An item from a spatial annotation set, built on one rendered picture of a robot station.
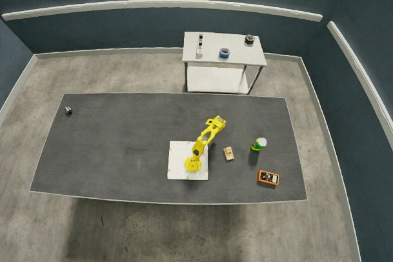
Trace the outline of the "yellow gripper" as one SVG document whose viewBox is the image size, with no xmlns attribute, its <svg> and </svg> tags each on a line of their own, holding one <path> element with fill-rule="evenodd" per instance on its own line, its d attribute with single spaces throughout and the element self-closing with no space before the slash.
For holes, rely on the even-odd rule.
<svg viewBox="0 0 393 262">
<path fill-rule="evenodd" d="M 206 124 L 207 124 L 207 125 L 211 125 L 213 121 L 214 121 L 214 119 L 208 119 L 208 121 L 206 122 Z M 221 131 L 223 128 L 224 128 L 224 127 L 221 127 L 221 129 L 220 129 L 219 131 Z M 219 132 L 219 131 L 218 131 L 218 132 Z M 218 133 L 218 132 L 217 132 L 217 133 Z"/>
</svg>

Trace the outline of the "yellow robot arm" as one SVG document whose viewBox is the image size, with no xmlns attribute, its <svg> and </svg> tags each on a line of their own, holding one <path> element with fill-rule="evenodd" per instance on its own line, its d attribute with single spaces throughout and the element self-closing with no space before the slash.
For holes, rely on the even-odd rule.
<svg viewBox="0 0 393 262">
<path fill-rule="evenodd" d="M 221 127 L 225 125 L 225 123 L 226 121 L 222 117 L 217 116 L 212 122 L 212 124 L 201 133 L 201 136 L 198 137 L 196 143 L 194 143 L 194 146 L 192 147 L 193 156 L 187 157 L 186 161 L 184 162 L 186 171 L 188 170 L 200 171 L 202 162 L 200 161 L 199 158 L 203 154 L 206 144 L 209 144 L 209 142 L 211 142 L 211 140 L 214 138 L 216 133 L 221 129 Z M 213 127 L 216 127 L 216 129 L 213 129 Z M 211 132 L 211 136 L 210 138 L 207 138 L 205 134 L 209 132 Z"/>
</svg>

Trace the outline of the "green and yellow drink can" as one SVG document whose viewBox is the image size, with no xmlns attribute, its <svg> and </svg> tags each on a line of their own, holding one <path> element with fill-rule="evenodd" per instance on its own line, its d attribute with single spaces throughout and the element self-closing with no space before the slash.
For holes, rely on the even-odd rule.
<svg viewBox="0 0 393 262">
<path fill-rule="evenodd" d="M 251 149 L 253 152 L 259 152 L 263 149 L 267 144 L 267 141 L 264 138 L 258 138 L 252 145 Z"/>
</svg>

